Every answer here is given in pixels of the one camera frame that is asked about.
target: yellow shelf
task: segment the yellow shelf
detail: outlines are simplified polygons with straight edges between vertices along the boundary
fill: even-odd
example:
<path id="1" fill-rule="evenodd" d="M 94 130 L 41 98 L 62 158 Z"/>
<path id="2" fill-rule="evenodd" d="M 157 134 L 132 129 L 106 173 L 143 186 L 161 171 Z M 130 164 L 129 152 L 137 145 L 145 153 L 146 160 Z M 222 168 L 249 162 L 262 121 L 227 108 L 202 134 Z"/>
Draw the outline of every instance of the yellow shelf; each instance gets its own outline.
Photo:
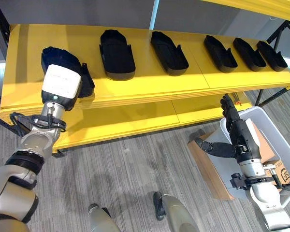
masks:
<path id="1" fill-rule="evenodd" d="M 290 0 L 203 0 L 290 21 Z"/>
<path id="2" fill-rule="evenodd" d="M 252 105 L 238 93 L 245 110 Z M 64 114 L 67 132 L 54 145 L 54 152 L 71 146 L 183 126 L 222 117 L 222 94 L 99 109 L 72 110 Z"/>
<path id="3" fill-rule="evenodd" d="M 113 81 L 106 77 L 100 51 L 100 36 L 106 29 L 118 29 L 131 44 L 136 64 L 135 77 L 129 81 Z M 252 72 L 234 49 L 238 68 L 229 74 L 213 65 L 203 40 L 205 35 L 164 31 L 175 44 L 181 44 L 189 62 L 184 75 L 167 75 L 150 44 L 147 29 L 106 28 L 69 25 L 15 25 L 11 31 L 3 80 L 0 117 L 17 111 L 26 115 L 41 111 L 41 87 L 44 74 L 41 52 L 53 46 L 66 49 L 86 62 L 96 84 L 94 95 L 78 99 L 75 110 L 143 104 L 246 91 L 270 87 L 290 87 L 290 72 L 275 72 L 269 67 Z M 218 38 L 228 47 L 233 37 Z M 248 40 L 253 46 L 256 40 Z"/>
<path id="4" fill-rule="evenodd" d="M 285 69 L 281 72 L 274 71 L 269 64 L 260 72 L 251 71 L 247 65 L 242 61 L 239 53 L 233 46 L 233 36 L 219 36 L 215 35 L 222 42 L 225 48 L 231 48 L 231 52 L 238 64 L 238 67 L 231 73 L 222 73 L 215 68 L 214 62 L 210 58 L 203 42 L 206 35 L 191 34 L 189 41 L 186 44 L 194 52 L 193 55 L 197 60 L 200 69 L 211 89 L 219 88 L 241 88 L 246 89 L 253 86 L 262 87 L 265 85 L 288 85 L 290 82 L 290 71 Z M 254 50 L 257 50 L 258 40 L 245 39 Z"/>

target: black tray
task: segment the black tray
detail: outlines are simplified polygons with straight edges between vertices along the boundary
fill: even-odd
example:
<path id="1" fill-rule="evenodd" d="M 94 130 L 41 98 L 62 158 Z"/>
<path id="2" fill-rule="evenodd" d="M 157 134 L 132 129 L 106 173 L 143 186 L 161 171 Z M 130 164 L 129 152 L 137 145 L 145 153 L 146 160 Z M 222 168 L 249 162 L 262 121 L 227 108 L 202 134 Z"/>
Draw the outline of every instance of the black tray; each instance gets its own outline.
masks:
<path id="1" fill-rule="evenodd" d="M 101 35 L 100 53 L 108 77 L 117 81 L 133 78 L 135 64 L 131 45 L 118 30 L 106 30 Z"/>
<path id="2" fill-rule="evenodd" d="M 92 94 L 95 84 L 89 74 L 86 63 L 81 65 L 78 58 L 66 50 L 56 47 L 48 47 L 43 49 L 41 54 L 41 65 L 44 74 L 46 73 L 48 66 L 51 64 L 70 69 L 81 76 L 82 83 L 78 94 L 79 98 L 88 97 Z"/>
<path id="3" fill-rule="evenodd" d="M 180 45 L 176 47 L 170 37 L 162 32 L 154 31 L 150 42 L 163 68 L 169 75 L 179 76 L 187 70 L 189 64 Z"/>
<path id="4" fill-rule="evenodd" d="M 274 49 L 266 42 L 259 41 L 257 43 L 257 47 L 272 69 L 276 72 L 283 71 L 286 67 L 288 67 L 281 53 L 276 53 L 276 51 L 274 51 Z"/>
<path id="5" fill-rule="evenodd" d="M 245 64 L 252 71 L 257 72 L 266 67 L 266 63 L 260 55 L 259 51 L 254 51 L 249 43 L 247 43 L 245 40 L 235 38 L 233 41 L 233 45 L 238 53 L 241 55 L 241 58 L 243 59 Z"/>
<path id="6" fill-rule="evenodd" d="M 230 73 L 237 67 L 231 48 L 226 50 L 219 40 L 210 35 L 206 36 L 204 44 L 212 60 L 220 71 Z"/>

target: brown cardboard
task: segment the brown cardboard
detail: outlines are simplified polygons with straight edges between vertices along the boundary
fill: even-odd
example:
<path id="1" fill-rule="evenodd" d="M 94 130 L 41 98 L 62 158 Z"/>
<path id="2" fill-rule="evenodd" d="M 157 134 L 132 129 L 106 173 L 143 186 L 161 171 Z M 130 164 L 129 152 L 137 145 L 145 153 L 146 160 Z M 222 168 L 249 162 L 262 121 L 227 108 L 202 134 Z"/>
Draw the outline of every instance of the brown cardboard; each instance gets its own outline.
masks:
<path id="1" fill-rule="evenodd" d="M 272 161 L 267 161 L 264 164 L 274 164 L 276 165 L 275 171 L 278 176 L 278 179 L 281 184 L 288 184 L 290 183 L 290 174 L 288 173 L 284 163 L 281 160 L 272 160 Z M 267 176 L 272 176 L 269 170 L 266 170 L 266 175 Z"/>
<path id="2" fill-rule="evenodd" d="M 260 141 L 261 162 L 265 162 L 271 159 L 272 157 L 274 157 L 275 154 L 271 150 L 266 139 L 260 133 L 256 125 L 254 125 L 254 127 Z M 210 134 L 203 135 L 201 136 L 201 138 L 206 140 L 208 136 L 210 136 Z M 202 149 L 200 149 L 200 147 L 196 144 L 195 141 L 189 142 L 188 148 L 191 154 L 193 155 L 198 165 L 198 168 L 202 174 L 202 177 L 204 181 L 206 182 L 213 198 L 221 199 L 221 200 L 233 200 L 234 197 L 231 194 L 229 194 L 228 189 L 226 188 L 223 181 L 221 180 L 217 170 L 215 169 L 208 155 Z"/>
<path id="3" fill-rule="evenodd" d="M 266 139 L 263 137 L 263 135 L 261 134 L 261 132 L 258 130 L 257 126 L 252 123 L 258 139 L 260 141 L 260 147 L 259 147 L 259 151 L 260 151 L 260 155 L 261 155 L 261 163 L 264 163 L 266 161 L 268 161 L 269 159 L 273 158 L 275 156 L 274 152 L 272 151 L 271 147 L 268 145 Z"/>
<path id="4" fill-rule="evenodd" d="M 210 134 L 206 134 L 201 136 L 201 138 L 206 139 L 209 135 Z M 233 200 L 234 197 L 229 194 L 208 155 L 197 145 L 194 140 L 188 143 L 188 148 L 198 165 L 212 197 L 221 200 Z"/>

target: white plastic bin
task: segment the white plastic bin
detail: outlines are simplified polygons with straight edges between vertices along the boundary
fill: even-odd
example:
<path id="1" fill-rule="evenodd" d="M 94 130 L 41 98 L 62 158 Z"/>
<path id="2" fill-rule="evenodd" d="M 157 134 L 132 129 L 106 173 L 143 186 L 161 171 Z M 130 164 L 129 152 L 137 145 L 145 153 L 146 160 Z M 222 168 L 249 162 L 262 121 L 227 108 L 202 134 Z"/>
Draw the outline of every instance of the white plastic bin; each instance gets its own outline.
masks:
<path id="1" fill-rule="evenodd" d="M 252 107 L 248 110 L 240 112 L 239 115 L 243 120 L 251 118 L 275 153 L 275 157 L 271 160 L 282 160 L 290 174 L 290 146 L 268 117 L 266 112 L 260 107 Z M 209 142 L 231 143 L 229 133 L 226 129 L 225 118 L 220 121 L 220 128 L 211 134 L 211 136 L 209 136 L 206 140 Z M 219 158 L 211 155 L 208 156 L 219 173 L 222 181 L 226 185 L 229 193 L 236 198 L 247 198 L 244 190 L 237 190 L 233 188 L 230 183 L 231 175 L 233 173 L 242 173 L 236 160 Z M 283 207 L 285 207 L 290 201 L 290 191 L 282 190 L 280 192 L 280 201 Z"/>

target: lower shelf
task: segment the lower shelf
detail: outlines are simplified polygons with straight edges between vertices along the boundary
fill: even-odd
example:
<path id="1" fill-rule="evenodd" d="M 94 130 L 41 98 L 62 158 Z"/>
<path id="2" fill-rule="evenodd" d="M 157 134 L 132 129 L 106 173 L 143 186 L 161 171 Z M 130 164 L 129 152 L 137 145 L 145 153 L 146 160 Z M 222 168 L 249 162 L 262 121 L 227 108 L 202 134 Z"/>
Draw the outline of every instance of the lower shelf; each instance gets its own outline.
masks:
<path id="1" fill-rule="evenodd" d="M 238 92 L 245 110 L 252 105 L 243 92 Z M 223 94 L 160 101 L 125 106 L 72 110 L 63 120 L 67 131 L 60 135 L 54 152 L 72 146 L 85 145 L 135 134 L 183 126 L 222 117 L 220 99 Z"/>

